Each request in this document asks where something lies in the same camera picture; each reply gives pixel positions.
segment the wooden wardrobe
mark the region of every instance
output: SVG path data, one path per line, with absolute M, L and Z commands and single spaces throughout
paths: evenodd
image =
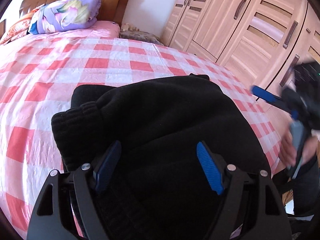
M 161 41 L 274 94 L 293 85 L 296 63 L 320 63 L 320 22 L 307 0 L 177 0 Z M 282 135 L 290 117 L 257 101 Z

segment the plush toy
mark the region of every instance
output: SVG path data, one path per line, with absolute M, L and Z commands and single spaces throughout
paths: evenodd
M 139 29 L 137 29 L 137 27 L 134 27 L 133 25 L 131 25 L 129 23 L 122 24 L 121 30 L 123 32 L 125 32 L 125 31 L 139 31 Z

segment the knit cuff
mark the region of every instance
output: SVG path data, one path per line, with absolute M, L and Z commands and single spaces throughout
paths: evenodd
M 76 170 L 83 163 L 90 163 L 107 148 L 103 119 L 95 102 L 55 114 L 51 126 L 68 171 Z

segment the blue handle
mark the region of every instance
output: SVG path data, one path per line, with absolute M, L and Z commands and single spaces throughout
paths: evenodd
M 306 140 L 311 135 L 311 130 L 303 126 L 300 121 L 294 121 L 290 125 L 290 133 L 292 135 L 292 145 L 297 151 L 296 164 L 294 167 L 287 167 L 287 175 L 291 179 L 295 179 L 300 170 L 303 158 L 302 151 Z
M 274 103 L 276 101 L 275 95 L 271 94 L 270 92 L 268 92 L 258 86 L 252 86 L 251 93 L 258 98 L 262 98 L 263 100 L 267 101 L 268 103 Z
M 107 189 L 120 157 L 121 143 L 119 141 L 115 141 L 108 147 L 101 158 L 100 163 L 93 171 L 93 177 L 96 181 L 94 190 L 98 194 Z
M 197 144 L 197 157 L 211 189 L 221 195 L 224 192 L 222 171 L 219 170 L 217 163 L 202 142 Z

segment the human hand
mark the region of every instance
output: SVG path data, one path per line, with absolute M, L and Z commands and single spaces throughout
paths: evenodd
M 316 154 L 316 148 L 318 146 L 318 137 L 313 136 L 308 138 L 303 146 L 302 151 L 302 165 L 306 164 Z M 282 163 L 288 166 L 295 166 L 297 151 L 292 145 L 292 135 L 289 129 L 286 131 L 281 140 L 281 147 L 279 158 Z

